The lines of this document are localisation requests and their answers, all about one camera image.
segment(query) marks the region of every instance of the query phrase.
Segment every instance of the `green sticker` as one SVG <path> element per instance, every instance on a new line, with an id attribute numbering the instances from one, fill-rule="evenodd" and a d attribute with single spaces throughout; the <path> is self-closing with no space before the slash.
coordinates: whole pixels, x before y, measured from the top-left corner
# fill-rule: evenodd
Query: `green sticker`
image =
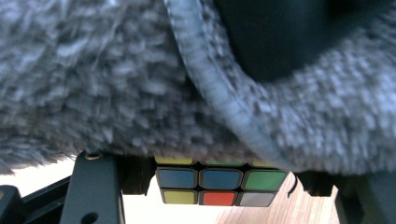
<path id="1" fill-rule="evenodd" d="M 245 189 L 276 190 L 285 177 L 283 172 L 252 171 L 247 175 Z"/>

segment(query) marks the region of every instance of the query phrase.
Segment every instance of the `black bracket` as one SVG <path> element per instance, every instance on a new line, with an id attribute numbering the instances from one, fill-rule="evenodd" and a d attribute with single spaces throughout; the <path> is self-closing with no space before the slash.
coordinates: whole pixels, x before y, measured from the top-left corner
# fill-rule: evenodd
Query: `black bracket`
<path id="1" fill-rule="evenodd" d="M 82 152 L 71 176 L 24 198 L 0 186 L 0 224 L 124 223 L 122 193 L 147 194 L 155 169 L 153 158 Z"/>

